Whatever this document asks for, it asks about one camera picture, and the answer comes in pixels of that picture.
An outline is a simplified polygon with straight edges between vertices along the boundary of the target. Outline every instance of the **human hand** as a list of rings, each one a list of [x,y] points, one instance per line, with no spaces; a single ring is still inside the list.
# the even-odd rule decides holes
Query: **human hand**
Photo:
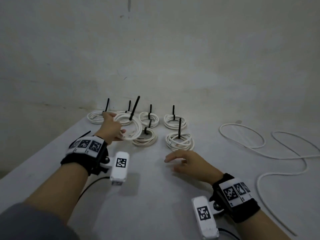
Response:
[[[178,150],[166,156],[164,162],[168,163],[176,158],[184,158],[181,164],[175,165],[174,172],[186,174],[199,181],[213,185],[223,177],[223,173],[203,159],[194,151]]]
[[[94,134],[95,136],[101,137],[106,141],[108,145],[112,143],[112,141],[122,141],[122,139],[117,136],[121,133],[125,133],[125,129],[121,129],[121,124],[117,121],[113,121],[113,117],[116,116],[115,113],[102,112],[103,123],[100,129]]]

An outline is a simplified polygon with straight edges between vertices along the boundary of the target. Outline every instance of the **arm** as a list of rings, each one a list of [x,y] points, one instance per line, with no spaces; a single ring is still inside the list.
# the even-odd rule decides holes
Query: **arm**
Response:
[[[103,113],[104,122],[95,133],[108,145],[112,141],[120,141],[116,136],[120,133],[121,124],[113,121],[114,116],[114,113]],[[87,170],[78,163],[64,164],[25,203],[38,210],[53,213],[67,223],[87,179]]]
[[[168,163],[176,158],[184,158],[181,164],[175,165],[173,171],[184,173],[199,181],[213,185],[223,177],[223,173],[209,164],[194,151],[178,150],[166,156]],[[290,240],[290,238],[262,211],[236,225],[244,240]]]

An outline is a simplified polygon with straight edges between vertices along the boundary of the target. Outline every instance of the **white table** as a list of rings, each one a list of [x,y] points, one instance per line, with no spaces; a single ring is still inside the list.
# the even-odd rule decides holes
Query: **white table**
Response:
[[[164,127],[162,119],[160,123],[155,128],[158,141],[151,147],[138,148],[130,142],[114,142],[110,145],[110,156],[117,151],[130,154],[128,178],[122,186],[111,186],[109,180],[103,179],[82,196],[69,221],[69,225],[81,239],[200,239],[191,198],[201,195],[209,198],[212,188],[171,172],[172,164],[165,164],[163,160],[170,153],[164,137],[172,131]],[[252,190],[253,197],[265,209],[255,190],[256,178],[265,172],[300,171],[303,163],[301,160],[279,161],[255,155],[226,141],[218,133],[219,125],[220,123],[203,121],[189,124],[187,130],[194,137],[194,150],[223,172],[242,178]],[[264,135],[273,128],[272,123],[267,121],[255,126]],[[98,128],[99,125],[90,124],[83,118],[1,179],[0,212],[23,201],[57,170],[72,141],[87,131],[91,130],[93,133]],[[228,130],[233,134],[241,134],[238,129]],[[303,128],[302,132],[320,145],[317,134],[308,131],[308,128]],[[246,138],[253,141],[250,135]],[[268,148],[264,151],[279,156],[291,155],[270,140]],[[301,150],[304,154],[317,153],[304,144]],[[310,170],[304,175],[271,176],[263,179],[261,184],[263,194],[272,208],[298,233],[296,238],[289,234],[292,239],[318,239],[320,160],[311,159],[308,163]],[[91,176],[88,183],[102,176],[103,174]],[[225,218],[217,218],[216,221],[218,227],[236,233]],[[220,239],[232,238],[221,234]]]

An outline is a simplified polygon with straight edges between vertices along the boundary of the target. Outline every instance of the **sleeve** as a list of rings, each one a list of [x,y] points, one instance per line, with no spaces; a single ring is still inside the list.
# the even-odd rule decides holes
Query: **sleeve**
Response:
[[[1,239],[78,240],[77,234],[52,213],[18,203],[0,214]]]

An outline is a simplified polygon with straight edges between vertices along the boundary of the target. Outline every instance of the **white wall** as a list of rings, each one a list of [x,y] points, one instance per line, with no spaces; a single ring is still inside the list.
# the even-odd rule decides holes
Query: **white wall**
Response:
[[[317,123],[320,0],[0,0],[0,170],[141,96],[158,115]]]

